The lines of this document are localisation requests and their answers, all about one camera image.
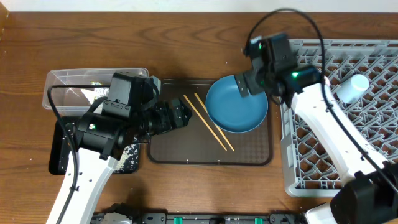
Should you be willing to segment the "dark blue plate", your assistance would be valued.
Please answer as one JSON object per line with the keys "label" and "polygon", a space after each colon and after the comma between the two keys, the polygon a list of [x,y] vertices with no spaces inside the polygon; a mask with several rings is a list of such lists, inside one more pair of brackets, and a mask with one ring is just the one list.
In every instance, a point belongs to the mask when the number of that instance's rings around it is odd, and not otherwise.
{"label": "dark blue plate", "polygon": [[208,116],[222,130],[247,133],[259,127],[268,112],[265,93],[242,97],[232,75],[215,81],[206,94]]}

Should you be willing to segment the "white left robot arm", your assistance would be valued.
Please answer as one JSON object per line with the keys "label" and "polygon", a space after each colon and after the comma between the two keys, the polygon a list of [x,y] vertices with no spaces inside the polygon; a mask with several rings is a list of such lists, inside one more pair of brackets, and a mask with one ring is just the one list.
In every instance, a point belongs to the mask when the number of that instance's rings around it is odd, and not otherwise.
{"label": "white left robot arm", "polygon": [[96,99],[68,129],[47,97],[70,148],[65,177],[48,223],[89,223],[99,197],[124,149],[150,137],[187,126],[191,109],[176,98],[159,101],[156,77],[114,73],[108,95]]}

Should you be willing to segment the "foil snack wrapper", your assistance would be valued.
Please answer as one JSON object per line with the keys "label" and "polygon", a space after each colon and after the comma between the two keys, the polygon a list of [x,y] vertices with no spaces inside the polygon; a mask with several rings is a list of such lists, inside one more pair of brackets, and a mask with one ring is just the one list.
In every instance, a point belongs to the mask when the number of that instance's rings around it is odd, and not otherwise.
{"label": "foil snack wrapper", "polygon": [[109,93],[109,88],[94,88],[92,91],[95,92],[95,100],[97,100],[98,98],[107,96]]}

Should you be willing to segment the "wooden chopstick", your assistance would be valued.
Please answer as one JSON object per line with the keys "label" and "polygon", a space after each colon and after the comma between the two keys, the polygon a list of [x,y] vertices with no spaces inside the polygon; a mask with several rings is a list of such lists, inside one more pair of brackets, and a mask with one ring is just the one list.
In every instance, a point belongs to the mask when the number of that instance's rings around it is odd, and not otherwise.
{"label": "wooden chopstick", "polygon": [[[197,93],[194,93],[196,99],[198,100],[198,102],[201,104],[201,106],[203,107],[203,109],[207,112],[207,108],[204,104],[204,102],[201,100],[201,98],[198,96]],[[216,129],[218,130],[218,132],[221,134],[221,137],[223,137],[224,141],[227,143],[227,145],[231,148],[231,150],[233,152],[235,152],[234,147],[232,146],[232,144],[230,143],[230,141],[228,140],[228,138],[225,136],[224,132],[221,130],[221,128],[215,124]]]}
{"label": "wooden chopstick", "polygon": [[212,128],[210,127],[210,125],[205,121],[205,119],[203,118],[203,116],[199,113],[199,111],[195,108],[195,106],[193,105],[193,103],[188,99],[187,95],[183,95],[183,97],[185,98],[185,100],[187,101],[187,103],[191,106],[191,108],[194,110],[194,112],[197,114],[197,116],[201,119],[201,121],[203,122],[203,124],[208,128],[208,130],[210,131],[210,133],[214,136],[214,138],[218,141],[218,143],[220,144],[220,146],[227,151],[227,148],[225,147],[225,145],[221,142],[221,140],[219,139],[219,137],[215,134],[215,132],[212,130]]}

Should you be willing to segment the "white paper napkin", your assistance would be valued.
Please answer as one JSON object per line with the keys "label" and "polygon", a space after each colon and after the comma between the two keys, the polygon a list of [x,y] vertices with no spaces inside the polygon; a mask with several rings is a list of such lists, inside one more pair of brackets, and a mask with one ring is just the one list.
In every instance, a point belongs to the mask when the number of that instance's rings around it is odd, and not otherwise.
{"label": "white paper napkin", "polygon": [[87,90],[87,89],[81,89],[81,92],[86,97],[86,99],[89,101],[90,105],[92,105],[95,100],[95,96],[96,96],[95,92],[91,91],[91,90]]}

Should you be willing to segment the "pink cup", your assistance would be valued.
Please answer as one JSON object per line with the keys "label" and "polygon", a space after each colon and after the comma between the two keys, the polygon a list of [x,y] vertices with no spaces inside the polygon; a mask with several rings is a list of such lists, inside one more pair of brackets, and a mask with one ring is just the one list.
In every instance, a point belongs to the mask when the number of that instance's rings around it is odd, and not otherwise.
{"label": "pink cup", "polygon": [[323,81],[324,85],[327,86],[327,87],[330,87],[330,80],[328,79],[328,77],[324,76],[323,79],[324,79],[324,81]]}

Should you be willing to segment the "light blue cup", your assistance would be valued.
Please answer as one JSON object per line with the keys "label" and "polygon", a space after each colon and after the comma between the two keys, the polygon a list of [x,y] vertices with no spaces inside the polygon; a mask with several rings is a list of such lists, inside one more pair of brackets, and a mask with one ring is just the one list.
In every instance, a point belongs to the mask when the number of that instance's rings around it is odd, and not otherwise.
{"label": "light blue cup", "polygon": [[370,82],[364,75],[355,74],[340,85],[336,95],[342,102],[352,104],[364,95],[369,86]]}

